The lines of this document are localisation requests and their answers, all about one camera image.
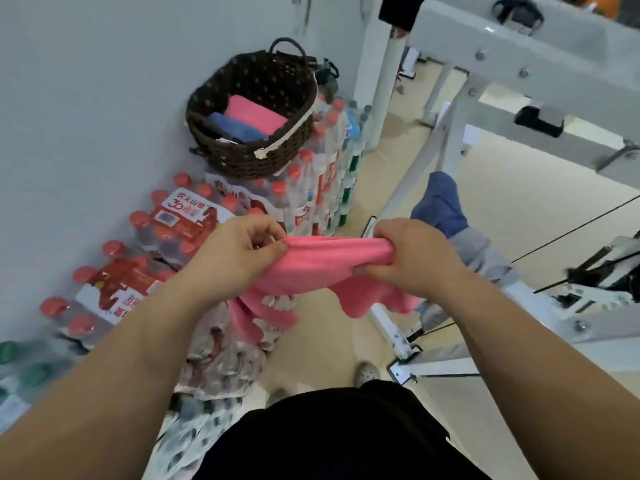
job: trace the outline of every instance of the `floor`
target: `floor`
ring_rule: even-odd
[[[404,80],[404,94],[394,92],[376,151],[365,154],[358,176],[353,209],[340,236],[359,237],[370,216],[384,206],[429,135],[418,122],[422,108],[440,72],[435,63],[418,64],[415,80]],[[465,80],[454,72],[441,100],[451,100]],[[501,107],[521,107],[521,96],[504,88],[490,87],[483,101]],[[621,139],[590,124],[575,120],[567,131],[613,146]],[[396,216],[407,217],[420,200],[428,172],[402,205]],[[621,184],[598,177],[589,170],[546,153],[483,134],[461,164],[460,197],[470,224],[491,238],[510,260],[539,247],[638,194]],[[633,235],[640,223],[640,200],[518,261],[525,282],[541,287],[563,277],[563,269],[575,266],[617,235]],[[368,318],[345,316],[337,298],[328,290],[302,297],[300,322],[278,343],[247,405],[263,407],[268,391],[280,387],[300,393],[348,386],[356,364],[371,361],[389,379],[386,366],[394,355]],[[417,316],[395,317],[402,330]],[[423,349],[461,341],[455,326],[423,337]],[[445,426],[445,418],[428,387],[412,386],[425,406]]]

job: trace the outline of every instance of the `folded pink towel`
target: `folded pink towel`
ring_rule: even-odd
[[[253,319],[260,317],[281,330],[298,321],[293,310],[279,311],[262,303],[265,296],[283,296],[329,288],[340,299],[344,313],[359,318],[374,303],[396,313],[409,314],[420,298],[407,295],[386,283],[353,275],[361,264],[390,264],[394,247],[386,239],[343,239],[337,237],[288,237],[289,250],[267,269],[252,288],[229,301],[232,320],[249,344],[262,341],[262,331]]]
[[[274,134],[288,121],[284,116],[237,94],[229,97],[225,116],[252,126],[268,135]]]

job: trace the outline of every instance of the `hand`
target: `hand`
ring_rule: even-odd
[[[287,250],[284,229],[265,215],[233,217],[219,226],[177,279],[187,280],[192,299],[207,306],[235,298]]]
[[[389,266],[368,264],[355,270],[396,288],[436,303],[457,290],[471,272],[462,264],[454,247],[439,230],[413,219],[380,221],[373,237],[385,237],[396,248]]]

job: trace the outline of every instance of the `wicker basket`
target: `wicker basket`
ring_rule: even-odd
[[[302,57],[274,54],[281,41],[295,45]],[[288,118],[288,122],[265,139],[242,143],[208,118],[213,112],[224,113],[234,94]],[[236,55],[189,98],[186,121],[198,145],[191,152],[228,177],[250,180],[273,175],[311,136],[316,94],[316,80],[304,50],[293,39],[277,39],[268,52]]]

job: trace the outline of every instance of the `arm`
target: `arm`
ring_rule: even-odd
[[[436,229],[395,219],[376,227],[391,266],[358,272],[439,304],[462,332],[502,416],[541,479],[631,479],[640,471],[640,401],[462,265]]]
[[[0,436],[0,476],[139,479],[196,323],[279,259],[286,245],[271,243],[284,235],[267,216],[219,227],[180,273]]]

